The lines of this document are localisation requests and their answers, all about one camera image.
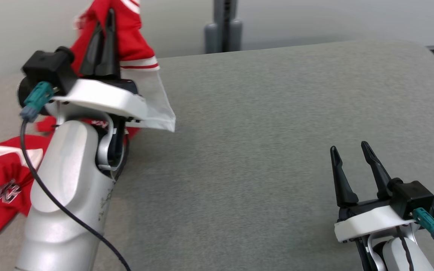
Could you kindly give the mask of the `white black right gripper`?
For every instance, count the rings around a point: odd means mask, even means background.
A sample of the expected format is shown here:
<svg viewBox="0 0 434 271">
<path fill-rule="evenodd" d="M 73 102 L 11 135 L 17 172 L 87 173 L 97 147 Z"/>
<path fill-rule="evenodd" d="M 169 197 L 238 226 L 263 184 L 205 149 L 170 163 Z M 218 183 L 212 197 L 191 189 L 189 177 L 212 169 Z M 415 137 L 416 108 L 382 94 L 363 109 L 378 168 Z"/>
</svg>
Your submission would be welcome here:
<svg viewBox="0 0 434 271">
<path fill-rule="evenodd" d="M 377 198 L 391 198 L 391 192 L 387 186 L 391 180 L 388 172 L 367 141 L 361 142 L 361 148 L 375 178 L 378 189 Z M 376 207 L 362 214 L 352 216 L 351 209 L 348 207 L 357 205 L 359 199 L 348 183 L 342 168 L 342 159 L 336 146 L 330 148 L 330 156 L 336 204 L 340 207 L 338 222 L 334 224 L 334 233 L 338 242 L 351 241 L 351 239 L 371 234 L 377 234 L 378 238 L 391 236 L 396 226 L 404 226 L 402 231 L 405 237 L 415 242 L 415 220 L 404 220 L 389 205 Z"/>
</svg>

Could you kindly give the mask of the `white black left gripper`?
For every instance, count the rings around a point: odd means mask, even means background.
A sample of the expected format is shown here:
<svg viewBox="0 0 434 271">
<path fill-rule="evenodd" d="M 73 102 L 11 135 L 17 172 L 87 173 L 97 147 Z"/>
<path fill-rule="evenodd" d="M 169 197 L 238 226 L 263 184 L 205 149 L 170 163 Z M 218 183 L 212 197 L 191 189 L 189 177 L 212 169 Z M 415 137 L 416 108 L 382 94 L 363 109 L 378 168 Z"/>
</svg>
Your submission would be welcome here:
<svg viewBox="0 0 434 271">
<path fill-rule="evenodd" d="M 82 76 L 95 75 L 95 69 L 101 61 L 103 45 L 104 76 L 120 78 L 116 15 L 113 9 L 107 12 L 105 43 L 100 22 L 95 25 L 79 69 Z M 68 94 L 55 96 L 53 100 L 138 120 L 146 120 L 148 116 L 145 98 L 93 79 L 78 79 Z"/>
</svg>

